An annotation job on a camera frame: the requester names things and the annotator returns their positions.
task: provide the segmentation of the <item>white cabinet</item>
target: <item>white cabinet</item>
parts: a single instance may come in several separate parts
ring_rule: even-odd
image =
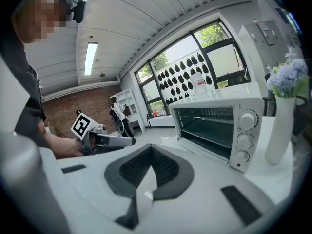
[[[123,90],[118,94],[110,96],[110,98],[112,98],[112,97],[116,97],[118,100],[117,102],[120,105],[129,107],[130,115],[126,116],[128,121],[130,123],[138,121],[140,128],[141,128],[141,131],[144,133],[145,132],[145,124],[144,124],[142,116],[139,112],[137,102],[136,102],[136,99],[133,95],[132,90],[131,89]]]
[[[267,66],[275,67],[286,61],[286,41],[274,21],[243,25],[238,36],[252,64],[247,67],[251,78],[259,83],[262,97],[267,97],[268,89],[264,78],[269,73]]]

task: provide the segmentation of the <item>flower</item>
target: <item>flower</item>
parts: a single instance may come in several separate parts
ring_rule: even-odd
[[[289,47],[288,51],[289,51],[289,53],[287,53],[285,55],[285,57],[287,58],[288,61],[292,61],[293,59],[296,58],[297,54],[294,53],[294,48],[292,48],[292,47]]]
[[[272,86],[276,83],[276,75],[271,75],[267,80],[267,88],[272,91]]]
[[[289,65],[283,65],[277,72],[280,89],[294,88],[298,82],[297,71]]]
[[[291,62],[291,67],[296,71],[298,78],[302,78],[308,72],[307,65],[303,59],[294,59]]]
[[[267,88],[276,96],[290,98],[307,89],[308,68],[303,59],[287,60],[278,67],[270,70],[271,76],[267,80]]]

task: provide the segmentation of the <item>ceiling light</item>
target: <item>ceiling light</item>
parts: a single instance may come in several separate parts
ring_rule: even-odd
[[[91,74],[93,65],[94,55],[96,54],[98,44],[96,42],[88,43],[86,61],[84,63],[84,75],[88,76]]]

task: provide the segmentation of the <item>blue hydrangea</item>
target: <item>blue hydrangea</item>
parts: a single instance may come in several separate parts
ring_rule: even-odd
[[[289,65],[281,66],[277,72],[276,78],[277,84],[281,90],[295,88],[298,83],[297,70]]]
[[[272,90],[272,86],[276,84],[276,75],[271,75],[267,80],[267,88],[268,90]]]
[[[302,78],[308,72],[307,65],[303,59],[294,59],[291,62],[290,66],[296,71],[296,75],[298,78]]]

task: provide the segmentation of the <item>person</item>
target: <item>person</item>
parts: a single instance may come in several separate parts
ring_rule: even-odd
[[[123,126],[125,128],[125,131],[123,131],[122,136],[124,137],[131,137],[134,138],[134,135],[132,134],[129,125],[128,125],[128,120],[125,116],[125,114],[123,113],[123,111],[125,110],[125,108],[123,106],[120,106],[117,103],[117,98],[116,97],[112,97],[111,98],[111,102],[112,102],[112,109],[116,112],[117,116],[119,117],[119,119],[122,121]]]
[[[15,132],[32,139],[39,147],[53,151],[56,158],[83,156],[78,139],[60,138],[47,133],[44,127],[40,82],[36,71],[28,65],[25,45],[46,39],[57,26],[65,26],[71,14],[70,0],[24,0],[3,22],[0,51],[7,66],[29,93],[15,127]]]

